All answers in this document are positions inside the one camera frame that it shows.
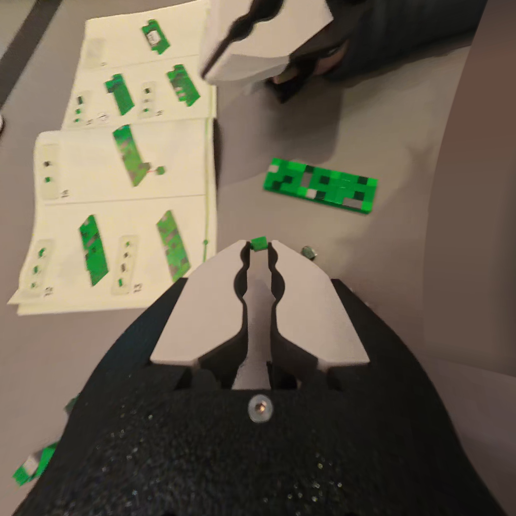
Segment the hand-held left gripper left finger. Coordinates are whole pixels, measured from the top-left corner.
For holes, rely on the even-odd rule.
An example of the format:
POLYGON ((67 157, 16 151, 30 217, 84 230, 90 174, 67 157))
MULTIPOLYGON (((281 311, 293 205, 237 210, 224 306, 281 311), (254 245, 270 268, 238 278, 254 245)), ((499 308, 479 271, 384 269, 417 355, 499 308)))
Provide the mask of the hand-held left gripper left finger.
POLYGON ((250 243, 239 240, 198 266, 186 280, 150 360, 210 371, 231 389, 248 353, 250 243))

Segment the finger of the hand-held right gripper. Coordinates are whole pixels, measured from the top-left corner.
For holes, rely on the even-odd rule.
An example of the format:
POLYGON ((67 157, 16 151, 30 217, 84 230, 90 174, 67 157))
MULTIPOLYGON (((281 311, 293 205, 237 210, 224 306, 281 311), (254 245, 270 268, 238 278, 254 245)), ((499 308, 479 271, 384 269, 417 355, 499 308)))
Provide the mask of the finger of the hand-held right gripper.
POLYGON ((258 75, 259 1, 210 1, 200 50, 201 75, 258 75))
POLYGON ((332 21, 326 1, 259 1, 258 75, 203 75, 215 86, 253 84, 283 72, 294 51, 332 21))

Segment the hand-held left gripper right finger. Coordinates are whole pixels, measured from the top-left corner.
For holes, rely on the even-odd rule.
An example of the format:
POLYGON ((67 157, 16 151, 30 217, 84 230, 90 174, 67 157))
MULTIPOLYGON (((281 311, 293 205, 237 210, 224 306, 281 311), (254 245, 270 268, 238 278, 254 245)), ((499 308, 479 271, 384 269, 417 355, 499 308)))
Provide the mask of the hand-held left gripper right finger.
POLYGON ((287 245, 268 245, 274 304, 267 363, 273 390, 323 382, 341 390, 371 360, 330 277, 287 245))

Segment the green brick plate assembly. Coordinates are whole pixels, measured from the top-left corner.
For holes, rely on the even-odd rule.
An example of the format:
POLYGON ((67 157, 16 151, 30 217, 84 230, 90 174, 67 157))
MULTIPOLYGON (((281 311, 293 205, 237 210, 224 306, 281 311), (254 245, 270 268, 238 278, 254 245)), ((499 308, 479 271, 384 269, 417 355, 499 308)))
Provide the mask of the green brick plate assembly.
POLYGON ((263 184, 268 192, 360 214, 371 213, 377 187, 376 178, 280 158, 271 161, 263 184))

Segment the pile of small bricks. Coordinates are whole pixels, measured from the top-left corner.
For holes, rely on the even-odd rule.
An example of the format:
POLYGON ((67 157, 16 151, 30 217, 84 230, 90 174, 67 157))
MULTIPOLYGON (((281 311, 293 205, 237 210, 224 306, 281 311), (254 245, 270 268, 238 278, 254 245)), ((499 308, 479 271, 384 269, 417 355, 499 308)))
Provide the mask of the pile of small bricks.
POLYGON ((48 444, 44 448, 30 454, 12 475, 17 486, 23 486, 34 479, 38 479, 48 467, 59 440, 48 444))

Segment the person's right forearm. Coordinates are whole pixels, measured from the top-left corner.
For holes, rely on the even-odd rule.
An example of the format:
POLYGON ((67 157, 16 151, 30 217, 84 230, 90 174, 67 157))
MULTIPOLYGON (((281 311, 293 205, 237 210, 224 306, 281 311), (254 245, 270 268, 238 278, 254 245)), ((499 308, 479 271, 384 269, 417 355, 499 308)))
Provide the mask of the person's right forearm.
POLYGON ((475 34, 487 1, 372 1, 324 76, 341 81, 475 34))

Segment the grey desk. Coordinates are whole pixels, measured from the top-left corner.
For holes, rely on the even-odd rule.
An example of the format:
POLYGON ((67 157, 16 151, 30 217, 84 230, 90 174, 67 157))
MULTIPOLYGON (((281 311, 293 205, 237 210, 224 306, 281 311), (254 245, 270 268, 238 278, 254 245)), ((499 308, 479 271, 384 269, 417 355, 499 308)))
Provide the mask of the grey desk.
MULTIPOLYGON (((179 1, 63 1, 10 87, 1 137, 1 515, 34 482, 11 475, 59 438, 64 406, 141 310, 22 316, 17 288, 33 229, 33 147, 61 127, 87 19, 158 9, 179 1)), ((443 359, 422 330, 427 210, 435 166, 469 48, 438 50, 349 86, 321 81, 285 105, 267 92, 220 89, 222 139, 218 245, 266 235, 313 246, 329 275, 354 290, 408 344, 450 411, 468 457, 515 515, 515 377, 506 358, 443 359), (371 217, 284 199, 261 188, 274 156, 380 180, 371 217)))

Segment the open instruction booklet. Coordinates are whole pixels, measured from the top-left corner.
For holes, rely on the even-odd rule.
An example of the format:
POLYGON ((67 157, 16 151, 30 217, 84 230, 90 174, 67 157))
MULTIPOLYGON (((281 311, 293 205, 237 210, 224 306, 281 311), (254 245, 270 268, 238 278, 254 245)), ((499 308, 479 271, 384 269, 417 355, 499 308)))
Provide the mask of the open instruction booklet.
POLYGON ((61 128, 34 145, 18 315, 143 309, 216 251, 208 1, 89 19, 61 128))

